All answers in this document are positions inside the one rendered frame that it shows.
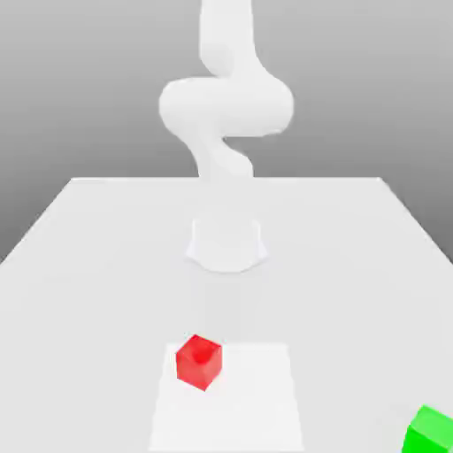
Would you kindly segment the small red cube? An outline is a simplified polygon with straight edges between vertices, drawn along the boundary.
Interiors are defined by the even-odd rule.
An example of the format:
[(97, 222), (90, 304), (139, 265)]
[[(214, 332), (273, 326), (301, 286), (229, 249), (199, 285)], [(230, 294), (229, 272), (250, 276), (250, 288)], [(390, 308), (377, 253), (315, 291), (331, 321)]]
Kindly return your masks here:
[(222, 370), (222, 346), (193, 334), (175, 353), (176, 375), (205, 391)]

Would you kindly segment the small green cube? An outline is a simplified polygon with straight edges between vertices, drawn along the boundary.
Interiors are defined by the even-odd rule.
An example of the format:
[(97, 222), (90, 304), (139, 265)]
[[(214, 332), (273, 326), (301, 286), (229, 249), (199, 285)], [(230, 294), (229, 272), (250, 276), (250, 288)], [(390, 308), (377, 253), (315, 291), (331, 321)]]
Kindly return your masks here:
[(407, 428), (402, 453), (453, 453), (453, 418), (421, 406)]

